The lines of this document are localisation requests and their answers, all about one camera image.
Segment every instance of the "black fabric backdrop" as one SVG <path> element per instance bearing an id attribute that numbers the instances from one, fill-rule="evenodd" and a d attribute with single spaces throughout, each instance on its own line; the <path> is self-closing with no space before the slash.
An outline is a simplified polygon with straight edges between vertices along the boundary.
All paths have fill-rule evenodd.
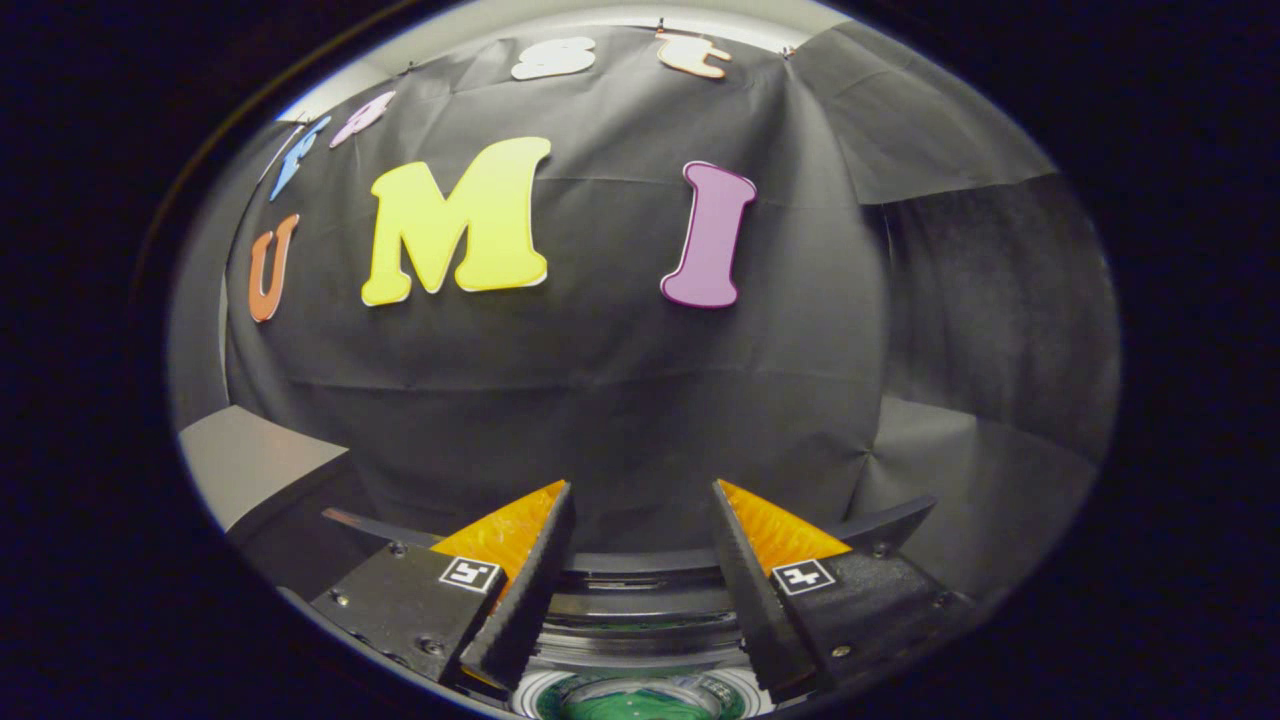
<path id="1" fill-rule="evenodd" d="M 593 68 L 511 78 L 525 47 L 566 35 L 595 40 Z M 378 515 L 435 533 L 559 478 L 589 551 L 705 544 L 718 477 L 819 524 L 932 492 L 909 553 L 1002 597 L 1085 496 L 1119 384 L 1105 261 L 1066 183 L 980 96 L 858 23 L 790 60 L 716 40 L 733 55 L 723 81 L 662 65 L 660 44 L 643 28 L 521 36 L 334 108 L 234 238 L 232 402 L 349 447 Z M 387 114 L 330 151 L 389 88 Z M 372 182 L 424 160 L 447 193 L 521 136 L 552 143 L 531 213 L 548 279 L 467 293 L 451 268 L 433 296 L 406 259 L 410 297 L 366 307 Z M 690 160 L 759 188 L 723 310 L 658 291 Z M 292 213 L 283 300 L 257 324 L 250 246 Z"/>
<path id="2" fill-rule="evenodd" d="M 211 361 L 223 355 L 223 266 L 257 178 L 296 127 L 271 123 L 255 136 L 223 170 L 201 215 L 192 222 L 174 273 L 166 325 L 169 401 L 179 430 L 228 405 L 221 363 Z"/>

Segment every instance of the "letter m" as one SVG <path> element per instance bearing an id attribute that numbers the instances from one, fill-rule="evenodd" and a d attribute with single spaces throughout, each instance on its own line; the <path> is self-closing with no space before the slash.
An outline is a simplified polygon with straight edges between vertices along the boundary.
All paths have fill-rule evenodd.
<path id="1" fill-rule="evenodd" d="M 467 231 L 467 252 L 454 279 L 468 292 L 527 287 L 547 278 L 547 259 L 534 250 L 530 205 L 534 170 L 552 149 L 541 137 L 517 137 L 485 147 L 445 200 L 426 163 L 410 163 L 374 182 L 378 219 L 365 305 L 408 297 L 401 243 L 426 292 L 444 284 L 449 261 Z"/>

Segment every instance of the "foam letter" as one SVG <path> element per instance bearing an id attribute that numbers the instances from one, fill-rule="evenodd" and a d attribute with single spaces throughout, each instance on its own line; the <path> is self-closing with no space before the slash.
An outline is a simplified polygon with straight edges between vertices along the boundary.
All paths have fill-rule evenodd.
<path id="1" fill-rule="evenodd" d="M 417 278 L 434 293 L 467 231 L 467 254 L 454 279 L 468 292 L 538 284 L 547 259 L 534 250 L 530 205 L 534 170 L 552 150 L 549 140 L 517 137 L 485 147 L 462 174 L 449 199 L 426 163 L 410 163 L 374 182 L 378 219 L 365 305 L 408 297 L 412 281 L 401 270 L 403 242 Z"/>
<path id="2" fill-rule="evenodd" d="M 311 128 L 292 150 L 284 154 L 284 161 L 280 163 L 280 177 L 275 181 L 275 190 L 271 191 L 271 197 L 268 199 L 269 202 L 275 201 L 275 196 L 284 190 L 284 186 L 293 179 L 293 173 L 298 172 L 298 160 L 301 160 L 310 150 L 311 145 L 316 141 L 316 135 L 329 124 L 329 115 L 325 115 L 323 120 L 316 123 L 316 127 Z"/>
<path id="3" fill-rule="evenodd" d="M 271 292 L 262 291 L 262 266 L 266 264 L 266 246 L 271 242 L 271 231 L 266 231 L 253 241 L 248 265 L 248 314 L 253 320 L 264 323 L 275 315 L 280 306 L 280 293 L 284 292 L 284 261 L 289 259 L 289 240 L 293 228 L 298 227 L 301 215 L 294 213 L 280 220 L 275 228 L 275 263 L 271 264 Z"/>
<path id="4" fill-rule="evenodd" d="M 710 40 L 704 40 L 701 37 L 690 37 L 687 35 L 666 35 L 659 33 L 658 37 L 666 40 L 667 42 L 658 49 L 658 59 L 676 68 L 677 70 L 685 70 L 699 77 L 709 78 L 722 78 L 724 77 L 724 70 L 714 65 L 708 65 L 705 63 L 707 56 L 719 58 L 726 63 L 732 60 L 733 56 L 728 53 L 712 46 Z"/>
<path id="5" fill-rule="evenodd" d="M 698 160 L 685 165 L 685 179 L 694 186 L 685 252 L 680 266 L 662 278 L 659 288 L 667 300 L 681 305 L 727 307 L 737 300 L 730 269 L 737 228 L 746 204 L 755 200 L 755 184 Z"/>
<path id="6" fill-rule="evenodd" d="M 511 77 L 532 79 L 585 70 L 595 63 L 591 47 L 595 47 L 595 41 L 590 37 L 566 37 L 531 45 L 520 54 L 520 64 L 511 68 Z"/>
<path id="7" fill-rule="evenodd" d="M 374 120 L 383 117 L 383 113 L 387 111 L 387 104 L 390 102 L 394 96 L 394 90 L 384 92 L 369 102 L 365 102 L 364 108 L 352 113 L 352 115 L 347 118 L 347 124 L 342 126 L 338 135 L 333 136 L 333 140 L 329 141 L 329 150 L 338 147 L 342 145 L 342 141 L 374 124 Z"/>

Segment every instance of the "screw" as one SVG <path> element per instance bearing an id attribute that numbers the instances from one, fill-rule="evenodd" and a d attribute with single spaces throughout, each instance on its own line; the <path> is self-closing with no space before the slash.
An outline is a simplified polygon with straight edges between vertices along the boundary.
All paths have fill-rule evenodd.
<path id="1" fill-rule="evenodd" d="M 417 638 L 417 650 L 428 655 L 444 655 L 444 646 L 426 635 Z"/>

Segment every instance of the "letter i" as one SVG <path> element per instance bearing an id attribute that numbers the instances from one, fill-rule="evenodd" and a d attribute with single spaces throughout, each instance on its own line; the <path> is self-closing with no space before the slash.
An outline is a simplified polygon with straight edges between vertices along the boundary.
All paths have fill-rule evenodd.
<path id="1" fill-rule="evenodd" d="M 685 165 L 694 186 L 685 251 L 675 273 L 662 278 L 662 295 L 691 307 L 727 307 L 737 300 L 730 279 L 737 229 L 746 204 L 755 200 L 755 184 L 710 163 Z"/>

